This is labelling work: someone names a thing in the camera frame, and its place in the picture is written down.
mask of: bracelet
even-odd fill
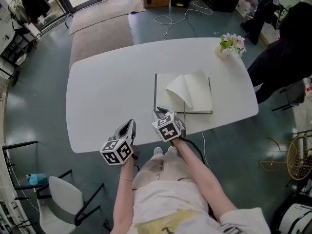
[[[121,179],[124,179],[124,180],[133,180],[133,178],[120,177],[119,175],[118,175],[118,178],[121,178]]]

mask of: carpet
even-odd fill
[[[69,34],[132,12],[146,11],[141,0],[106,0],[75,13]]]
[[[69,68],[76,61],[132,45],[127,15],[102,21],[74,34]]]

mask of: potted plant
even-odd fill
[[[244,40],[245,39],[241,36],[227,33],[221,36],[221,43],[215,48],[214,52],[221,59],[234,53],[241,57],[243,53],[246,52]]]

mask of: white t-shirt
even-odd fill
[[[260,208],[225,213],[216,222],[195,183],[153,181],[134,191],[128,234],[269,234]]]

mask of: flower vase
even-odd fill
[[[221,52],[221,45],[219,44],[215,49],[214,49],[214,53],[217,57],[219,57],[220,59],[224,59],[226,57],[228,57],[229,55],[227,55],[226,53],[222,53]]]

